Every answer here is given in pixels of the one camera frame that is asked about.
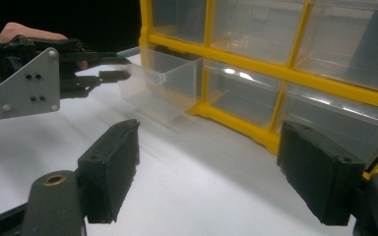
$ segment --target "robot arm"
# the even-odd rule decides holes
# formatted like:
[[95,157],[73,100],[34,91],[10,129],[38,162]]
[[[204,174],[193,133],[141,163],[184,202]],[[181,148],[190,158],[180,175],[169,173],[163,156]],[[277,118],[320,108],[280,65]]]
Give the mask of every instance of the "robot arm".
[[49,40],[19,35],[0,44],[0,119],[57,111],[60,99],[87,97],[102,83],[130,77],[125,69],[77,76],[79,61],[87,61],[89,68],[130,63],[113,52],[93,51],[76,38]]
[[89,224],[116,221],[140,163],[140,123],[111,126],[78,158],[75,171],[36,179],[28,202],[0,214],[0,235],[87,235]]

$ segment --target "white table surface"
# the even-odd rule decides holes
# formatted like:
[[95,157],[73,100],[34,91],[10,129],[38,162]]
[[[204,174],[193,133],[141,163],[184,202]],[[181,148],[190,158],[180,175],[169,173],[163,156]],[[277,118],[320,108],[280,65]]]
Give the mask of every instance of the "white table surface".
[[140,121],[141,163],[111,224],[88,235],[352,235],[325,226],[287,183],[276,157],[211,120],[182,115],[164,127],[121,99],[118,84],[63,99],[57,112],[0,120],[0,213],[28,200],[32,182],[77,159],[113,124]]

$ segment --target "transparent plastic bin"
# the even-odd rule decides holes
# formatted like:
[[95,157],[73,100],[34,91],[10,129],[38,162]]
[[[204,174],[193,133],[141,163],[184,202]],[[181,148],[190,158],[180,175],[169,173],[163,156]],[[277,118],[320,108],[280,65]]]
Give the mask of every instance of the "transparent plastic bin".
[[378,107],[288,83],[283,91],[277,133],[283,120],[317,130],[365,161],[366,168],[378,157]]
[[295,68],[378,90],[378,1],[313,1]]
[[154,33],[202,44],[206,9],[207,0],[154,0]]
[[196,104],[196,60],[184,60],[143,46],[135,50],[140,51],[139,61],[128,66],[131,77],[119,82],[124,100],[160,123],[170,122]]
[[215,1],[214,48],[260,61],[285,64],[304,0]]
[[268,127],[282,81],[256,72],[205,60],[207,102],[226,113]]

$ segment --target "bolt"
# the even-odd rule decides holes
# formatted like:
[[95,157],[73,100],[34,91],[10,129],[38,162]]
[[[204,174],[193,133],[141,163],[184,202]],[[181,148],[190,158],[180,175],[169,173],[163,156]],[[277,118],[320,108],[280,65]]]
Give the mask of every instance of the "bolt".
[[55,58],[57,56],[57,53],[55,51],[49,51],[48,56],[50,56],[51,58]]
[[4,111],[9,112],[9,111],[11,111],[12,107],[11,107],[10,104],[5,104],[5,105],[2,106],[2,109],[3,109]]

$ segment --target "finger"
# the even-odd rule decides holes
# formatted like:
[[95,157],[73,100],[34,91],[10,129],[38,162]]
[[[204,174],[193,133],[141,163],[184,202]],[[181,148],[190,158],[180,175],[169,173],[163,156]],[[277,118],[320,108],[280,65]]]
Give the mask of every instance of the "finger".
[[24,35],[26,37],[38,37],[56,40],[67,38],[65,35],[61,33],[28,28],[17,23],[9,23],[0,32],[0,43],[9,42],[19,34]]
[[79,68],[81,68],[82,70],[88,68],[88,62],[87,61],[79,61],[79,62],[76,62],[76,64],[78,64]]

